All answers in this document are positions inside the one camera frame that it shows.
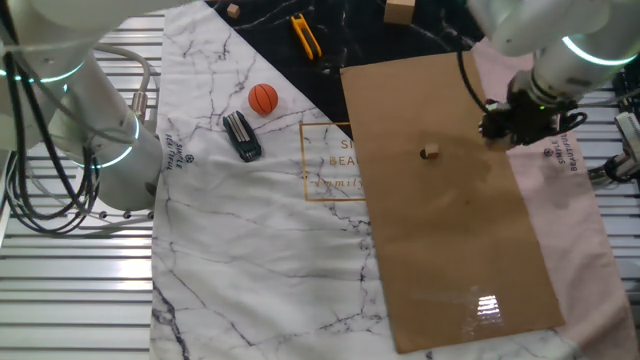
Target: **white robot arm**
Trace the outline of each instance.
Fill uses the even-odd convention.
[[[131,16],[193,0],[0,1],[7,1],[19,43],[5,28],[0,28],[0,39],[16,61],[22,58],[42,79],[45,89],[34,86],[35,96],[56,147],[79,164],[84,160],[83,146],[90,147],[100,169],[100,198],[107,205],[130,211],[151,208],[162,163],[160,142],[140,125],[97,65],[92,49]],[[0,64],[0,149],[16,150],[15,111],[5,70]],[[50,97],[75,114],[76,121]],[[28,149],[42,137],[24,92],[20,98]],[[96,136],[100,132],[130,142],[109,141]]]
[[[488,145],[532,144],[586,120],[571,113],[640,52],[637,0],[469,0],[495,47],[535,52],[533,69],[509,84],[507,102],[489,101],[481,124]]]

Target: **small wooden block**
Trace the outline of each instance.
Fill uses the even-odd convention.
[[[440,145],[427,144],[424,149],[420,150],[420,157],[425,160],[433,160],[440,157]]]
[[[416,0],[387,0],[384,22],[388,24],[411,25]]]
[[[229,17],[237,19],[240,16],[240,7],[236,4],[231,4],[227,7],[227,15]]]

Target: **orange basketball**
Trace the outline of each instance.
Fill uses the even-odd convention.
[[[249,92],[249,105],[260,115],[269,115],[278,106],[278,93],[267,84],[259,84]]]

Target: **yellow tool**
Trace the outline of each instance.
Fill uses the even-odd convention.
[[[322,56],[320,45],[318,45],[315,36],[313,36],[311,29],[309,29],[309,25],[307,25],[307,20],[304,19],[304,16],[302,16],[302,14],[298,16],[300,17],[297,19],[295,16],[291,17],[293,28],[296,30],[296,34],[298,34],[298,38],[300,38],[300,42],[309,59],[317,59]]]

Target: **white marble cloth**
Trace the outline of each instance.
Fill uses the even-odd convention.
[[[585,359],[556,330],[397,355],[365,203],[305,201],[301,142],[346,136],[301,141],[300,124],[329,120],[204,3],[165,24],[152,359]],[[247,105],[259,83],[280,96],[266,118]],[[259,161],[242,162],[222,128],[237,109]],[[327,164],[307,171],[317,184]]]

